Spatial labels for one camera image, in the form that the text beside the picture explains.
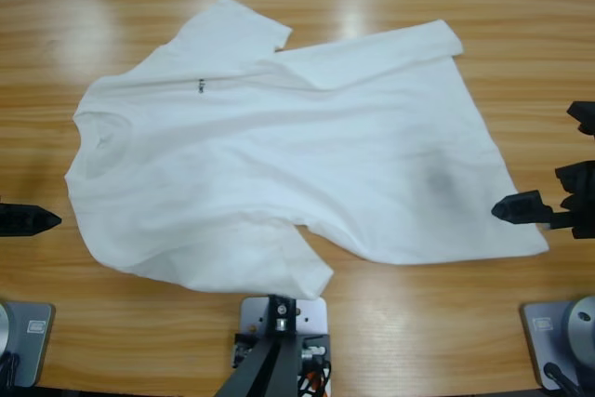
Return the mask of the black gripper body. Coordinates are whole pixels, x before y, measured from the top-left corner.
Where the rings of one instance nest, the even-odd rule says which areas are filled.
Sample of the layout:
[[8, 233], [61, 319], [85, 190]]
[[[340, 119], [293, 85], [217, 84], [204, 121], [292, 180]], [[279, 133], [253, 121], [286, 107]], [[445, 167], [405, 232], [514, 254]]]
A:
[[561, 202], [564, 212], [552, 215], [550, 227], [553, 230], [570, 228], [575, 239], [593, 239], [594, 162], [556, 168], [555, 174], [569, 196]]

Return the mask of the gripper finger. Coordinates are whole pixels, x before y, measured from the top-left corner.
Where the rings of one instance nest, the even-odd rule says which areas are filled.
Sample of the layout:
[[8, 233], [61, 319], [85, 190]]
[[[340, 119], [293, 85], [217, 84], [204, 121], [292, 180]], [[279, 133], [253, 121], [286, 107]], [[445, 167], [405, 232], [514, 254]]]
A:
[[505, 196], [491, 210], [496, 218], [511, 224], [549, 223], [553, 210], [542, 201], [538, 190]]
[[61, 218], [38, 205], [0, 205], [2, 235], [36, 235], [61, 224]]

